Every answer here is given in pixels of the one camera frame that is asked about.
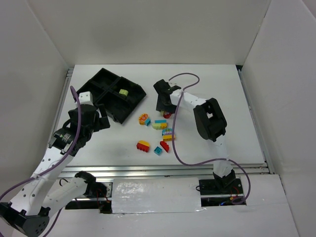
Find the red curved arch brick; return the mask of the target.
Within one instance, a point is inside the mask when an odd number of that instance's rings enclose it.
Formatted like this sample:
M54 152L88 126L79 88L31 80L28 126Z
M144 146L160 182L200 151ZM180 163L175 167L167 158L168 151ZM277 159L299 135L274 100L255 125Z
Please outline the red curved arch brick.
M171 116L172 116L172 113L170 113L170 112L163 112L163 117L165 119L169 119Z

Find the yellow curved top brick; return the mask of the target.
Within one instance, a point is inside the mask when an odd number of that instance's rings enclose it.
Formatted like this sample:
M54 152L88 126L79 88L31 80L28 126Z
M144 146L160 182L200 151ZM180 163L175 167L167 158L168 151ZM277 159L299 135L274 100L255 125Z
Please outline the yellow curved top brick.
M137 143L138 146L146 146L146 147L150 147L150 143L144 140L140 140Z

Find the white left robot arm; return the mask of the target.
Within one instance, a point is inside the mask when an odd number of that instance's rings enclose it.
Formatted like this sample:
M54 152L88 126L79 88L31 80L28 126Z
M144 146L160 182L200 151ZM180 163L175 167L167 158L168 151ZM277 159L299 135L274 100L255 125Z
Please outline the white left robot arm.
M83 104L68 112L69 119L55 131L40 164L31 178L15 185L20 192L9 202L0 203L0 217L8 225L28 237L38 237L47 228L50 218L78 196L105 198L106 185L80 171L58 190L51 192L63 169L92 134L110 127L104 105Z

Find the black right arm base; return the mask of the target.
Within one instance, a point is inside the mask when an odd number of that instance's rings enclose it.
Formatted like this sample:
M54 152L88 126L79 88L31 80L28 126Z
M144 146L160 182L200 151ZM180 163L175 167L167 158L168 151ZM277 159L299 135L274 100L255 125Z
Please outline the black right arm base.
M241 180L236 177L235 173L220 178L215 175L213 179L200 179L196 190L202 196L209 195L230 195L231 197L243 196Z

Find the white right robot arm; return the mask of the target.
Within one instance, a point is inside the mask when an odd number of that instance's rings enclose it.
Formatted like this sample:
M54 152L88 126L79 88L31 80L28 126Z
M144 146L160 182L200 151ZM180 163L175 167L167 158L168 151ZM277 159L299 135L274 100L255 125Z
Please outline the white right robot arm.
M177 85L170 86L163 79L154 84L154 89L158 94L156 110L174 114L174 118L177 117L180 108L193 113L198 134L207 141L210 149L210 160L189 164L182 161L175 153L177 160L186 166L213 163L216 188L220 191L230 189L236 175L232 162L228 159L225 143L227 121L218 101L215 98L203 99L194 96Z

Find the small yellow curved brick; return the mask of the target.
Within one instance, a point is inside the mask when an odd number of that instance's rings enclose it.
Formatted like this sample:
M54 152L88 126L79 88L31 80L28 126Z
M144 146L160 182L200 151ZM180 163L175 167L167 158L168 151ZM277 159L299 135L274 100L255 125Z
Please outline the small yellow curved brick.
M161 129L165 129L165 128L167 128L167 123L161 123Z

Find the black four-compartment bin tray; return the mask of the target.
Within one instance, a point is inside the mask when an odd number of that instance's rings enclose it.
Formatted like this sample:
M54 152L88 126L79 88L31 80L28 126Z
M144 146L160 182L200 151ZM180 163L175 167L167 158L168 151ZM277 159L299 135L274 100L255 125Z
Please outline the black four-compartment bin tray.
M121 89L128 90L127 97L119 94ZM104 104L107 115L121 124L146 96L140 85L104 68L88 80L77 93L87 91L92 93L94 105Z

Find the light green curved brick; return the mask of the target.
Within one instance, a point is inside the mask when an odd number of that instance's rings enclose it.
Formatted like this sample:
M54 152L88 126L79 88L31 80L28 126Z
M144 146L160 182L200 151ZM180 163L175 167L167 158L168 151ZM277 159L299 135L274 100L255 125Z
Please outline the light green curved brick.
M153 123L152 128L155 130L161 130L161 123Z

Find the teal frog-print round brick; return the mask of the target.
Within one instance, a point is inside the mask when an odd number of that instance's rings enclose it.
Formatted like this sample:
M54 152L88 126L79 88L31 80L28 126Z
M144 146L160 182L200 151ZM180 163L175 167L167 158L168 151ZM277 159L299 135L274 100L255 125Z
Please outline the teal frog-print round brick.
M171 134L172 134L172 128L166 128L162 130L162 136L171 135Z

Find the small teal square brick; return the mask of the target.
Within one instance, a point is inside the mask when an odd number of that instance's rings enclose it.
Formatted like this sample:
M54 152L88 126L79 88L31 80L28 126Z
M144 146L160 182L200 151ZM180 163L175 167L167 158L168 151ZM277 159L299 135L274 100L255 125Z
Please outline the small teal square brick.
M150 120L149 118L147 118L147 119L145 120L145 125L146 125L146 126L149 126L150 123L151 123L151 120Z

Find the yellow flower-print arch brick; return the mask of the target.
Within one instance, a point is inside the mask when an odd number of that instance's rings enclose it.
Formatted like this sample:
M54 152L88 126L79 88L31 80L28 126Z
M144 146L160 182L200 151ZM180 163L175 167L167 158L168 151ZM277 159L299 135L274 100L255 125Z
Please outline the yellow flower-print arch brick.
M138 118L138 122L140 125L145 125L145 120L149 118L148 114L142 114L139 118Z

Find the red curved slope brick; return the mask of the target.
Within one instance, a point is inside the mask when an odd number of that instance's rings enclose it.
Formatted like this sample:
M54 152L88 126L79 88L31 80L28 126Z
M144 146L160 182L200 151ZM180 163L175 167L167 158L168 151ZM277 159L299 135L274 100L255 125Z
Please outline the red curved slope brick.
M170 146L165 141L160 141L159 144L167 153L170 151Z

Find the teal flat square brick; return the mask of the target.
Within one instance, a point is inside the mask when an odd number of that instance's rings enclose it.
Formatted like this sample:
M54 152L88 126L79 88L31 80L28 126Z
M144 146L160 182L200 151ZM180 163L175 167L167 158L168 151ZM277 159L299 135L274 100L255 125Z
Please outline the teal flat square brick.
M155 149L154 149L154 153L158 156L160 156L162 154L162 148L157 146Z

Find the white foam cover panel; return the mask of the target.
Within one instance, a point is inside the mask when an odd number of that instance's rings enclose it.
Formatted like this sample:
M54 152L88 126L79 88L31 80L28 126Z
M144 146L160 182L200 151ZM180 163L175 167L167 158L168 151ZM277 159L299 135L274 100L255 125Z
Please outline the white foam cover panel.
M190 213L202 210L198 178L115 179L114 214Z

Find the aluminium front rail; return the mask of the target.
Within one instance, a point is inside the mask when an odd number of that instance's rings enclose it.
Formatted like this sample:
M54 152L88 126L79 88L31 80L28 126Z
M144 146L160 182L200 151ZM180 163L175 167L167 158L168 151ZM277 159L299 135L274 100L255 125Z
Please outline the aluminium front rail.
M160 178L160 177L206 177L213 173L213 165L151 165L151 166L68 166L59 178L72 178L80 171L92 174L96 178Z

